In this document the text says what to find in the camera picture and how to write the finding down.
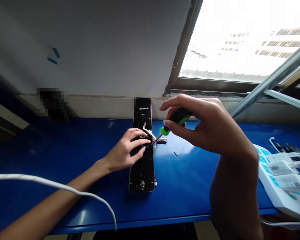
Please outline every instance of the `sky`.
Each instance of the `sky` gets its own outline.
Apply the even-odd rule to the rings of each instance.
[[[189,48],[204,54],[231,33],[299,27],[300,0],[204,0]]]

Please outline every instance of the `green screwdriver handle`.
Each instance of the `green screwdriver handle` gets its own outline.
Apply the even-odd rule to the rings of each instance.
[[[182,125],[182,124],[184,124],[189,119],[189,117],[191,116],[192,112],[193,111],[188,110],[186,108],[178,107],[173,112],[173,114],[170,116],[170,118],[168,120],[176,122],[179,125]],[[170,131],[171,130],[167,126],[164,126],[164,127],[161,128],[161,133],[164,136],[167,136]]]

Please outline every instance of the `fingernail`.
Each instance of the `fingernail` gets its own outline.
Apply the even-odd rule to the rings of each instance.
[[[170,122],[168,120],[163,120],[163,124],[170,128]]]

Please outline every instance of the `left hand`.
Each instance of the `left hand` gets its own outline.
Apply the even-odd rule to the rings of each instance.
[[[137,136],[146,137],[148,135],[139,128],[128,129],[119,142],[110,150],[110,152],[103,159],[101,159],[110,172],[131,167],[143,156],[146,147],[141,148],[134,156],[130,156],[132,149],[151,142],[148,139],[138,139],[131,142],[131,140]]]

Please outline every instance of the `blue tabletop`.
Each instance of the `blue tabletop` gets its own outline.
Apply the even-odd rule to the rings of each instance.
[[[194,129],[197,121],[187,122]],[[248,138],[275,153],[268,139],[300,148],[300,125],[239,123]],[[153,121],[158,136],[161,120]],[[0,173],[36,175],[68,183],[95,161],[104,157],[132,127],[129,119],[71,119],[52,124],[40,118],[0,149]],[[209,189],[219,155],[194,147],[170,133],[166,145],[154,154],[158,186],[152,193],[129,193],[129,169],[112,173],[91,188],[114,210],[118,228],[208,220]],[[33,182],[0,181],[0,231],[53,193],[55,189]],[[259,182],[261,214],[276,213]],[[82,198],[59,222],[52,234],[113,229],[107,207],[92,198]]]

